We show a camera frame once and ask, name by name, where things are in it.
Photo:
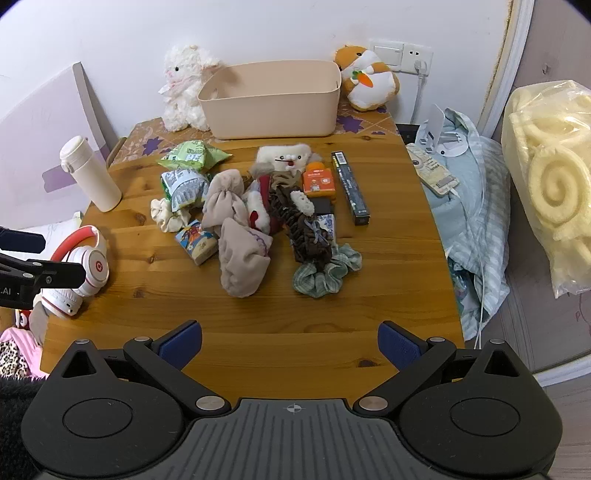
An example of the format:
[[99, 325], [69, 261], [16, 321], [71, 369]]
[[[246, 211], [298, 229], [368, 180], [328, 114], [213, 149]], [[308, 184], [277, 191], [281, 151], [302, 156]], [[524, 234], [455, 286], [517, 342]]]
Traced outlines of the green plaid scrunchie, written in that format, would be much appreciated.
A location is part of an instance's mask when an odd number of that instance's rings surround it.
[[349, 272], [356, 272], [363, 267], [363, 256], [349, 244], [332, 247], [332, 258], [324, 267], [314, 263], [304, 263], [294, 272], [293, 287], [297, 293], [322, 298], [329, 294], [338, 294], [344, 278]]

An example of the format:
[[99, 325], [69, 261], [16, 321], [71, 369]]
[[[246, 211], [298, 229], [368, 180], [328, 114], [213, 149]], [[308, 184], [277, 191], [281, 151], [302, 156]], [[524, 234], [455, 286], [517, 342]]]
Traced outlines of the beige plush sock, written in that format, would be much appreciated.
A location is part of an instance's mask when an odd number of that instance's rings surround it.
[[202, 208], [201, 227], [204, 230], [221, 233], [225, 219], [231, 218], [242, 226], [249, 225], [249, 213], [242, 200], [245, 193], [242, 175], [238, 169], [228, 169], [217, 173], [209, 184]]
[[259, 289], [270, 266], [273, 238], [226, 218], [218, 240], [221, 286], [232, 297], [249, 297]]

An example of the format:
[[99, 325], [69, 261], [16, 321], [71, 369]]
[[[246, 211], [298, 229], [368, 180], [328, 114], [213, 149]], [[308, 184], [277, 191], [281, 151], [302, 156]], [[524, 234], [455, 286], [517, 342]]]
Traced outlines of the cream scrunchie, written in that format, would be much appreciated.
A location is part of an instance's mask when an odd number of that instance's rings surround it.
[[184, 209], [173, 212], [171, 203], [166, 198], [150, 201], [150, 216], [164, 233], [177, 233], [190, 222], [189, 212]]

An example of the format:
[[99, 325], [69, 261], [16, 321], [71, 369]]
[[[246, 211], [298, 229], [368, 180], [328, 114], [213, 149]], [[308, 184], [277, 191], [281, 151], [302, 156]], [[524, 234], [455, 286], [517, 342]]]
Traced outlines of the brown patterned scrunchie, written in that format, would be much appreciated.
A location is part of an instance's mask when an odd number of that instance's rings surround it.
[[315, 214], [315, 205], [301, 190], [301, 175], [270, 175], [270, 214], [280, 220], [298, 263], [324, 267], [332, 258], [332, 241]]

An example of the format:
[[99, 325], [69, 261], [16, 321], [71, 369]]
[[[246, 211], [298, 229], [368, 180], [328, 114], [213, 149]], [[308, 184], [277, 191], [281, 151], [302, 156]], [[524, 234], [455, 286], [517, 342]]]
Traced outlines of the blue white snack packet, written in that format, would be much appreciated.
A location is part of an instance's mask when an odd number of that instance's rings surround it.
[[172, 212], [202, 206], [209, 188], [207, 178], [190, 169], [165, 171], [160, 182]]

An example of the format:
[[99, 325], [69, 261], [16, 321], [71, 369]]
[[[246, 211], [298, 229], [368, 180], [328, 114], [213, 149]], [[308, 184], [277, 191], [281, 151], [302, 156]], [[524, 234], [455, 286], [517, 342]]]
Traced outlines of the red white plush headband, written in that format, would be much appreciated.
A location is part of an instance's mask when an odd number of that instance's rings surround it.
[[254, 179], [243, 195], [249, 227], [267, 235], [276, 233], [276, 220], [270, 216], [270, 175]]

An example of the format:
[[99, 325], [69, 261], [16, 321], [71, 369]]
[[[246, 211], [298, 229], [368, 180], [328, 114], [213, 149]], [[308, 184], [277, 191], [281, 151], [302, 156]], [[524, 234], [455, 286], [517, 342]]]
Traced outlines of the green snack packet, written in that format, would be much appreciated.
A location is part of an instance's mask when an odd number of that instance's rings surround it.
[[231, 154], [204, 141], [190, 140], [174, 147], [158, 161], [158, 164], [169, 170], [190, 169], [204, 173], [230, 157]]

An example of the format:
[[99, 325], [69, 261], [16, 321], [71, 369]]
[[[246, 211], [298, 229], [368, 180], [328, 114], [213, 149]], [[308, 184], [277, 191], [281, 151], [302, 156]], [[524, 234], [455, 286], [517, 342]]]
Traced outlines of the orange vitamin bottle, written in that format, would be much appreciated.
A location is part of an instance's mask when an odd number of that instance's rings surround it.
[[326, 167], [323, 162], [311, 162], [304, 170], [303, 189], [308, 198], [334, 198], [335, 180], [332, 170]]

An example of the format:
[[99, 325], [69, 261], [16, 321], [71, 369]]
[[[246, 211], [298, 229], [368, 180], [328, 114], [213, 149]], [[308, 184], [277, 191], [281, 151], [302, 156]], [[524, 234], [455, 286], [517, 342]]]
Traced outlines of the dark long Sanrio box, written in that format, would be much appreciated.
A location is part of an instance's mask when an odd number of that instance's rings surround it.
[[349, 165], [348, 158], [342, 151], [332, 152], [332, 162], [335, 166], [335, 172], [344, 188], [346, 199], [349, 202], [349, 210], [353, 215], [353, 223], [356, 226], [368, 225], [370, 223], [370, 210], [363, 194], [360, 190], [356, 177], [353, 175], [351, 165]]

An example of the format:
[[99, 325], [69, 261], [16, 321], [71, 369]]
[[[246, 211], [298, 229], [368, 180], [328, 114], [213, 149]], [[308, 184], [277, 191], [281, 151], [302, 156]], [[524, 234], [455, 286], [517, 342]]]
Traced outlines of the white plush slipper toy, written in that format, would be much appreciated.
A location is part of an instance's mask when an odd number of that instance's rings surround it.
[[311, 155], [311, 147], [304, 143], [263, 146], [256, 153], [250, 173], [253, 177], [273, 172], [303, 173]]

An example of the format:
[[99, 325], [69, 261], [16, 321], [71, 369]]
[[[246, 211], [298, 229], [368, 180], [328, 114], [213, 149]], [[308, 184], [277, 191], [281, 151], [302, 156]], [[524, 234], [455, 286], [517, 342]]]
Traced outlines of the beige remote card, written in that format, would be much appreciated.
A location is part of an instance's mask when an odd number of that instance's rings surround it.
[[417, 175], [436, 196], [444, 197], [460, 185], [460, 180], [426, 151], [414, 143], [406, 148]]

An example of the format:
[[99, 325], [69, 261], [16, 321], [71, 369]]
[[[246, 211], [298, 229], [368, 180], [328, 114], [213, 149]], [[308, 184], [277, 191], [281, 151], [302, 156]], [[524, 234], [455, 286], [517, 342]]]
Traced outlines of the white plush lamb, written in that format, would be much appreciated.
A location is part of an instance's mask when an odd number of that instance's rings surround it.
[[176, 132], [187, 127], [199, 131], [209, 130], [198, 93], [220, 66], [221, 60], [196, 45], [173, 46], [166, 53], [166, 83], [158, 93], [163, 97], [164, 111], [161, 118], [168, 131]]

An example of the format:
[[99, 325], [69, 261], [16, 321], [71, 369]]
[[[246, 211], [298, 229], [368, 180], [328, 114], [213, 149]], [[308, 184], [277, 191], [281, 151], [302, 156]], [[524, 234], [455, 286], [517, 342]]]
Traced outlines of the orange hamster plush with carrot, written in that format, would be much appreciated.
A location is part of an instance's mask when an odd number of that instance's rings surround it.
[[335, 52], [335, 64], [342, 75], [342, 93], [360, 112], [384, 106], [400, 92], [400, 81], [373, 51], [346, 45]]

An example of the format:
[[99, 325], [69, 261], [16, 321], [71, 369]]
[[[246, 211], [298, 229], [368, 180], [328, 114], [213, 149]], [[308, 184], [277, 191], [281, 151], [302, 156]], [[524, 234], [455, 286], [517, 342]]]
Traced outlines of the beige plastic storage bin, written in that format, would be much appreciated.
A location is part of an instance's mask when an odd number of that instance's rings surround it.
[[224, 67], [198, 93], [209, 128], [226, 118], [270, 116], [293, 118], [308, 108], [331, 111], [335, 117], [342, 76], [337, 64], [325, 60], [278, 60]]

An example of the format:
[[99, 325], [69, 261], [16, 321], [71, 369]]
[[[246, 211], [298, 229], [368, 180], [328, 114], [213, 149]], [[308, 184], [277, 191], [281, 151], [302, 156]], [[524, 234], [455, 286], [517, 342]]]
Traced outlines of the white wall socket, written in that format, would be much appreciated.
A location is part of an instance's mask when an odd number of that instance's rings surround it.
[[429, 75], [433, 60], [433, 49], [428, 46], [384, 39], [370, 39], [370, 49], [394, 72], [417, 75], [417, 64], [424, 66]]

